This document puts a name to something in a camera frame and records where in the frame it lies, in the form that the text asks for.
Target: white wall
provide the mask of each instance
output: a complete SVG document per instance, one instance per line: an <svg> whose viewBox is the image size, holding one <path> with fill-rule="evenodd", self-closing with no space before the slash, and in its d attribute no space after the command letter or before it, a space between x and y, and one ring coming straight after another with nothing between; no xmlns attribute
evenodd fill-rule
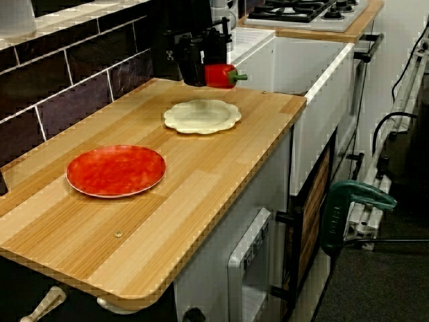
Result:
<svg viewBox="0 0 429 322"><path fill-rule="evenodd" d="M429 0L385 0L385 6L375 20L374 32L384 33L385 39L370 64L365 83L357 143L357 150L365 153L361 175L366 173L371 161L375 126L391 111L391 88L400 77L412 47L426 25L428 14Z"/></svg>

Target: dark tile wall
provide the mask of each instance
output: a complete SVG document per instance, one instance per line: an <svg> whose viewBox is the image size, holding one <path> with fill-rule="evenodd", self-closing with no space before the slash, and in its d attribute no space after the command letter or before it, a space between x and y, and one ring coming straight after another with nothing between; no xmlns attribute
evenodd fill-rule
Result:
<svg viewBox="0 0 429 322"><path fill-rule="evenodd" d="M97 33L97 21L90 20L65 30L24 42L16 46L19 62L23 64L24 62L49 54L58 48L71 45L79 40L96 35Z"/></svg>
<svg viewBox="0 0 429 322"><path fill-rule="evenodd" d="M44 139L34 109L0 124L0 166L41 144Z"/></svg>
<svg viewBox="0 0 429 322"><path fill-rule="evenodd" d="M0 75L0 119L71 85L64 52Z"/></svg>
<svg viewBox="0 0 429 322"><path fill-rule="evenodd" d="M165 42L163 2L0 50L0 166L154 76L154 53Z"/></svg>
<svg viewBox="0 0 429 322"><path fill-rule="evenodd" d="M109 71L113 98L118 99L147 82L154 74L149 51L123 62Z"/></svg>
<svg viewBox="0 0 429 322"><path fill-rule="evenodd" d="M107 73L88 79L38 105L46 138L50 139L112 103Z"/></svg>
<svg viewBox="0 0 429 322"><path fill-rule="evenodd" d="M67 50L74 83L137 53L133 25L128 24Z"/></svg>
<svg viewBox="0 0 429 322"><path fill-rule="evenodd" d="M12 47L0 50L0 72L15 67L17 60Z"/></svg>

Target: floor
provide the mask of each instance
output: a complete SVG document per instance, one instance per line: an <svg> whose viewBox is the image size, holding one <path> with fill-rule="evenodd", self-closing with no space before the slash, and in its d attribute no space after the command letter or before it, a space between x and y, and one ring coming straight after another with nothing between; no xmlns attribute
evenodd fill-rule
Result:
<svg viewBox="0 0 429 322"><path fill-rule="evenodd" d="M398 206L382 221L380 238L429 238L427 201L394 197ZM345 247L327 285L313 322L427 322L429 244Z"/></svg>

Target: knob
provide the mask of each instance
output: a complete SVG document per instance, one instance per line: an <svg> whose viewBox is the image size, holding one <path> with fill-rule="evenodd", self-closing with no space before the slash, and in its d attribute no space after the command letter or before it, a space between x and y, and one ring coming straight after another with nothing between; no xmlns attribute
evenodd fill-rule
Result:
<svg viewBox="0 0 429 322"><path fill-rule="evenodd" d="M198 307L194 307L188 310L184 316L189 322L205 322L206 317L202 314L201 310Z"/></svg>
<svg viewBox="0 0 429 322"><path fill-rule="evenodd" d="M340 12L353 12L354 9L349 5L348 0L338 0L335 3L336 10Z"/></svg>
<svg viewBox="0 0 429 322"><path fill-rule="evenodd" d="M344 19L344 16L336 9L336 7L331 7L323 15L322 19L325 19L325 20L341 20L341 19Z"/></svg>

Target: black cable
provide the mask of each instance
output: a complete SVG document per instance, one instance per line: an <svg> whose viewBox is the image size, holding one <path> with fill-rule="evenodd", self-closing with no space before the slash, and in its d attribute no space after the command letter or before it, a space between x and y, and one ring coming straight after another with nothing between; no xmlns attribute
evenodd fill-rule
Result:
<svg viewBox="0 0 429 322"><path fill-rule="evenodd" d="M410 65L411 58L413 57L414 50L416 50L418 43L420 42L420 40L422 40L422 38L424 37L424 35L428 31L428 28L429 28L429 16L428 16L428 22L426 23L426 27L424 28L422 35L417 39L417 42L414 44L413 50L411 51L410 57L408 58L408 61L407 61L407 64L405 65L404 70L402 71L400 79L397 80L397 82L394 84L394 86L391 89L391 97L392 97L394 103L395 103L395 88L397 87L399 82L402 80L402 77L404 77L404 75L407 71L408 65Z"/></svg>
<svg viewBox="0 0 429 322"><path fill-rule="evenodd" d="M383 117L383 119L377 124L377 127L375 128L375 131L374 131L374 135L373 135L373 155L375 153L375 147L376 147L376 141L377 141L378 131L380 130L380 127L383 125L383 123L386 122L392 116L407 116L407 117L411 117L412 119L416 119L417 118L417 115L406 113L406 112L393 112L393 113L387 114L385 117Z"/></svg>

